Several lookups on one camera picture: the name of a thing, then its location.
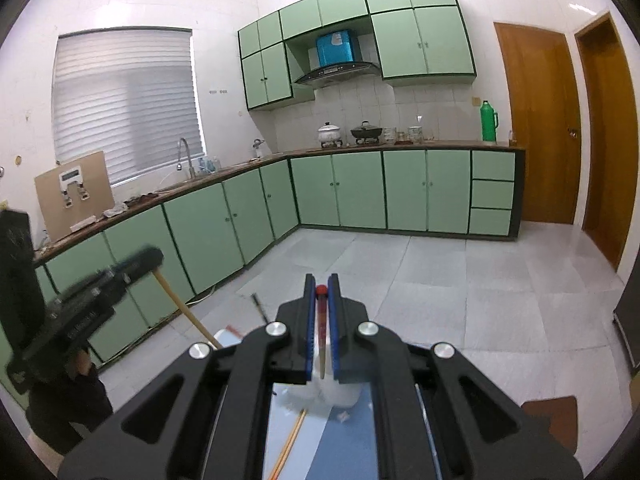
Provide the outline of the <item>black chopstick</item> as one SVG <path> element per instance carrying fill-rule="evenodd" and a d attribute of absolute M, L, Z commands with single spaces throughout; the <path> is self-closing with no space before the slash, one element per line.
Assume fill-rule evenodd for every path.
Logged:
<path fill-rule="evenodd" d="M 270 322 L 270 319 L 268 318 L 266 310 L 264 309 L 264 306 L 262 305 L 262 302 L 259 300 L 256 292 L 250 295 L 250 300 L 252 300 L 254 307 L 260 314 L 260 317 L 262 318 L 262 322 L 264 322 L 264 324 L 268 324 Z"/>

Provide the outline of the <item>red-tipped wooden chopstick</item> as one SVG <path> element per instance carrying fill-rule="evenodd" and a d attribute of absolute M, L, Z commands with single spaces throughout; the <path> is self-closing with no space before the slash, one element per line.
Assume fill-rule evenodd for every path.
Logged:
<path fill-rule="evenodd" d="M 328 297 L 329 291 L 326 285 L 318 285 L 316 287 L 317 332 L 319 375 L 321 379 L 326 376 L 326 326 L 328 326 Z"/>

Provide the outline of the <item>green lower kitchen cabinets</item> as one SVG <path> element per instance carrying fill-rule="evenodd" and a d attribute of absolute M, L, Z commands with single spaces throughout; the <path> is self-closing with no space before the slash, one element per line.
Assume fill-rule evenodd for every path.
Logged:
<path fill-rule="evenodd" d="M 90 341 L 118 356 L 188 301 L 242 270 L 301 226 L 513 240 L 520 232 L 525 156 L 513 148 L 280 156 L 156 196 L 58 244 L 38 261 L 46 298 L 143 245 L 163 252 L 166 295 L 134 286 Z"/>

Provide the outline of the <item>kitchen faucet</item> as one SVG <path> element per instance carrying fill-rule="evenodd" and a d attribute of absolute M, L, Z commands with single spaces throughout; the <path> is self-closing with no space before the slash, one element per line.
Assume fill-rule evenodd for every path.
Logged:
<path fill-rule="evenodd" d="M 191 150 L 188 141 L 183 136 L 178 140 L 178 158 L 176 163 L 176 170 L 183 170 L 182 159 L 186 159 L 186 168 L 188 168 L 188 176 L 186 177 L 188 180 L 194 180 L 196 177 L 195 169 L 193 167 Z"/>

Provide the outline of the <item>light blue coffee tree mat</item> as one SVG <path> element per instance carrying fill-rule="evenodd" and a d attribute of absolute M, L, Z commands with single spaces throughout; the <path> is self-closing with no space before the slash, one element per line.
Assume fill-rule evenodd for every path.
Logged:
<path fill-rule="evenodd" d="M 311 408 L 311 404 L 305 404 L 302 400 L 291 396 L 292 388 L 293 385 L 283 384 L 275 384 L 272 388 L 264 466 L 262 466 L 263 479 L 268 479 L 298 413 L 303 408 Z"/>

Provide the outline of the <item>darker blue mat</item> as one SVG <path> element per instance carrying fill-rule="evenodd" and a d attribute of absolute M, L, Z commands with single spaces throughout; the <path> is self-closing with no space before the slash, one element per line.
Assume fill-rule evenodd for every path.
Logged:
<path fill-rule="evenodd" d="M 371 388 L 365 384 L 351 408 L 332 408 L 306 475 L 312 480 L 374 480 L 378 447 Z"/>

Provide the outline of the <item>white utensil holder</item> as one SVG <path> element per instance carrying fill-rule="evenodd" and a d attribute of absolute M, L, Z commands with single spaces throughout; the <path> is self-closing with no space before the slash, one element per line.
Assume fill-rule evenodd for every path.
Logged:
<path fill-rule="evenodd" d="M 333 375 L 330 362 L 330 344 L 324 347 L 324 359 L 321 359 L 320 347 L 314 345 L 311 378 L 303 385 L 275 384 L 271 400 L 278 408 L 289 412 L 303 408 L 318 412 L 320 408 L 353 408 L 360 399 L 363 384 L 341 384 Z"/>

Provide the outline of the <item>wooden stool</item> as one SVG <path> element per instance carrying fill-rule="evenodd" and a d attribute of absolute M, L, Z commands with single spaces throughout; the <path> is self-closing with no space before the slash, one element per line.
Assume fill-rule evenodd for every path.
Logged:
<path fill-rule="evenodd" d="M 573 454 L 578 445 L 578 406 L 576 396 L 530 400 L 521 405 L 522 410 L 536 419 L 564 448 Z"/>

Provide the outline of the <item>black wok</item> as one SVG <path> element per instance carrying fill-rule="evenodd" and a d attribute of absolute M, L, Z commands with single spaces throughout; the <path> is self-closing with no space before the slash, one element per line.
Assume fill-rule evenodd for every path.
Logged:
<path fill-rule="evenodd" d="M 355 139 L 357 145 L 379 144 L 382 133 L 382 127 L 371 125 L 367 120 L 364 120 L 359 126 L 350 130 L 350 134 Z"/>

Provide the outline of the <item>white pot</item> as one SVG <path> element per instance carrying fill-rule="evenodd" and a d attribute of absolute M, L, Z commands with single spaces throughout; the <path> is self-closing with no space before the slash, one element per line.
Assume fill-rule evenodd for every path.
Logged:
<path fill-rule="evenodd" d="M 322 148 L 340 148 L 343 145 L 341 127 L 325 122 L 318 129 L 318 141 Z"/>

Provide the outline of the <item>green thermos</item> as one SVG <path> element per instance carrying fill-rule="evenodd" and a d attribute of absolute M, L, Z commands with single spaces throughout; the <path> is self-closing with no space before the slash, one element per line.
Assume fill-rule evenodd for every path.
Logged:
<path fill-rule="evenodd" d="M 480 128 L 482 129 L 483 141 L 496 142 L 498 127 L 498 113 L 488 101 L 483 101 L 482 104 L 480 104 Z"/>

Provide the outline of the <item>brown wooden door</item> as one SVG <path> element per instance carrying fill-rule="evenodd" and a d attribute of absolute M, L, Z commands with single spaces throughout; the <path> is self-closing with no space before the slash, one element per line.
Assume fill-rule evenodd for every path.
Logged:
<path fill-rule="evenodd" d="M 580 109 L 566 38 L 495 24 L 516 145 L 525 151 L 523 219 L 574 221 L 580 175 Z"/>
<path fill-rule="evenodd" d="M 620 35 L 604 14 L 575 35 L 589 108 L 590 163 L 582 229 L 614 269 L 631 225 L 639 167 L 634 85 Z"/>

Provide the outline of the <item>range hood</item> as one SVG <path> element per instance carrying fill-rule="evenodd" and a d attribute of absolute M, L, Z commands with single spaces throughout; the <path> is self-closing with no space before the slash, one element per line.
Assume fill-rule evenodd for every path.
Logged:
<path fill-rule="evenodd" d="M 353 30 L 343 29 L 316 39 L 318 66 L 298 76 L 294 82 L 320 89 L 361 76 L 380 76 L 375 62 L 362 57 L 358 36 Z"/>

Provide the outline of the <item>green upper cabinets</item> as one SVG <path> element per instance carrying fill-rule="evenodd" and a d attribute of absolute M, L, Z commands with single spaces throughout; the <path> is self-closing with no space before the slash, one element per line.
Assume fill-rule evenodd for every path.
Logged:
<path fill-rule="evenodd" d="M 238 32 L 245 104 L 272 110 L 310 101 L 294 80 L 318 66 L 316 39 L 353 30 L 362 57 L 389 84 L 471 81 L 476 66 L 458 0 L 299 0 Z"/>

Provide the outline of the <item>small wall tap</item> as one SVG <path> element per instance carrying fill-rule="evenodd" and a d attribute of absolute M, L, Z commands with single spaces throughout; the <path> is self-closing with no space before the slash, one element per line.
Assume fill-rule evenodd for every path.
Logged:
<path fill-rule="evenodd" d="M 255 139 L 252 144 L 254 150 L 254 159 L 262 158 L 262 146 L 266 143 L 264 139 Z"/>

